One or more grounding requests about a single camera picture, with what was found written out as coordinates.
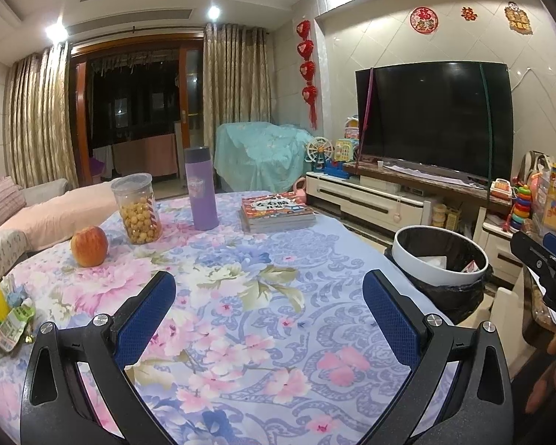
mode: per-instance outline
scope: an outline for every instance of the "striped pillow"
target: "striped pillow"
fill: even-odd
[[[11,177],[0,181],[0,226],[25,207],[25,196]]]

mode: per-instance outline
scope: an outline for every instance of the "book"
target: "book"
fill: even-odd
[[[313,209],[295,192],[242,199],[241,220],[249,232],[272,232],[315,223]]]

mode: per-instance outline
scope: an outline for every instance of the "jar lid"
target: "jar lid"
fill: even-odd
[[[146,172],[140,174],[126,175],[120,177],[111,183],[111,190],[114,194],[122,195],[140,190],[152,182],[152,176]]]
[[[185,149],[185,163],[196,164],[210,160],[210,149],[208,147],[190,147]]]

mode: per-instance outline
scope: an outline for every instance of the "red heart decoration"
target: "red heart decoration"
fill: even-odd
[[[305,60],[309,60],[309,57],[313,53],[313,42],[311,40],[304,40],[297,45],[297,52]]]
[[[313,75],[315,75],[315,64],[313,62],[301,63],[299,72],[307,82],[310,82],[313,80]]]
[[[315,103],[315,98],[317,97],[317,87],[315,85],[308,85],[301,91],[301,95],[305,102],[309,105],[313,105]]]
[[[309,31],[311,30],[311,22],[309,20],[303,20],[297,25],[297,33],[299,37],[306,40],[309,36]]]

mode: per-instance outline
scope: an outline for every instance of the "trash can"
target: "trash can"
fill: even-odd
[[[400,229],[385,256],[454,324],[480,305],[484,281],[492,274],[480,246],[461,234],[431,226]],[[472,261],[477,270],[462,272]]]

